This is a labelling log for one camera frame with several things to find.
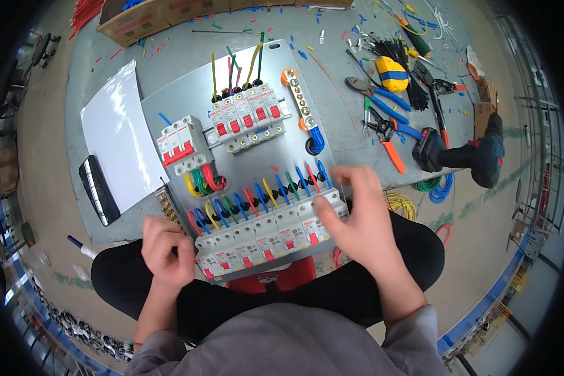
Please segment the white sheet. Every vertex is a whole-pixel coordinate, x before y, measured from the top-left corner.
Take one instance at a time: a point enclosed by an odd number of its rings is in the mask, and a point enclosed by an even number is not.
[[[121,213],[169,182],[140,105],[135,60],[109,79],[80,115],[88,152],[98,159]]]

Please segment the cordless drill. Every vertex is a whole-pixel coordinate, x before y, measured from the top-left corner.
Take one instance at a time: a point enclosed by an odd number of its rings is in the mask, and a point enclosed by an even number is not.
[[[478,185],[492,188],[499,180],[505,156],[502,118],[492,113],[483,137],[452,149],[445,147],[434,128],[424,128],[412,156],[427,172],[441,171],[443,167],[471,169]]]

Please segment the yellow wire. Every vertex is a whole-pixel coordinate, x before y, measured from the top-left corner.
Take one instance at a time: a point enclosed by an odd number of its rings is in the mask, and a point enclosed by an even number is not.
[[[276,202],[276,200],[274,200],[274,193],[269,188],[268,182],[265,180],[265,178],[263,178],[263,186],[265,187],[265,190],[268,192],[268,196],[272,200],[272,202],[274,203],[274,206],[276,207],[276,209],[279,209],[278,203]]]
[[[393,212],[412,222],[415,222],[417,210],[414,203],[405,194],[389,193],[387,194],[387,202],[389,203],[389,207]]]
[[[211,217],[211,215],[209,214],[209,207],[211,207],[211,211],[213,213],[215,213],[215,209],[213,208],[213,205],[211,205],[211,202],[208,202],[205,204],[205,212],[207,212],[207,217],[209,217],[209,219],[211,220],[211,223],[213,223],[213,225],[215,226],[215,228],[219,231],[219,226],[217,226],[217,223],[215,223],[215,220],[213,219],[213,217]]]
[[[190,174],[184,175],[184,181],[186,182],[186,188],[188,189],[188,192],[190,192],[190,194],[192,194],[193,197],[202,197],[203,196],[202,194],[197,193],[194,190],[194,184],[192,183],[192,179],[190,179]]]
[[[407,27],[401,25],[401,23],[398,21],[398,19],[396,19],[395,17],[391,16],[389,13],[387,13],[387,11],[384,10],[383,7],[380,6],[380,3],[379,3],[379,2],[377,2],[377,1],[372,1],[372,3],[373,3],[374,5],[376,5],[378,8],[382,9],[383,12],[384,12],[384,14],[386,14],[388,17],[391,17],[391,20],[395,21],[399,26],[401,26],[402,28],[404,28],[406,31],[409,31],[411,34],[414,34],[414,35],[424,35],[424,34],[428,33],[428,24],[426,23],[426,20],[424,19],[424,16],[422,16],[422,13],[421,13],[415,6],[413,6],[412,4],[410,4],[410,6],[411,6],[415,11],[417,11],[418,14],[420,14],[420,18],[422,19],[422,21],[424,21],[424,28],[425,28],[425,30],[424,30],[424,33],[422,33],[422,34],[414,33],[412,30],[410,30],[410,29],[408,29]]]
[[[217,95],[217,86],[215,85],[215,52],[211,51],[211,71],[213,71],[213,100]]]
[[[253,52],[253,58],[251,59],[251,68],[248,70],[248,76],[245,85],[247,85],[248,80],[251,79],[251,73],[253,72],[253,64],[255,64],[255,57],[257,57],[257,52],[259,52],[262,46],[263,46],[263,42],[259,42],[257,44],[257,47],[255,47],[255,52]]]

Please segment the smartphone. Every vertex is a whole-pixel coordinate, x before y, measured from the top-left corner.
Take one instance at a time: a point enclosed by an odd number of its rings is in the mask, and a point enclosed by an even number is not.
[[[110,225],[121,216],[93,154],[79,166],[79,177],[103,226]]]

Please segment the red stool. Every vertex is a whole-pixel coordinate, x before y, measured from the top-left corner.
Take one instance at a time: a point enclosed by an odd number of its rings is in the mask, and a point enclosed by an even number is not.
[[[226,282],[226,287],[248,294],[258,294],[266,292],[265,285],[269,282],[275,281],[278,290],[288,291],[296,289],[314,279],[316,279],[316,268],[313,265],[313,258],[309,256],[293,262],[290,267],[284,270],[249,275],[248,277]]]

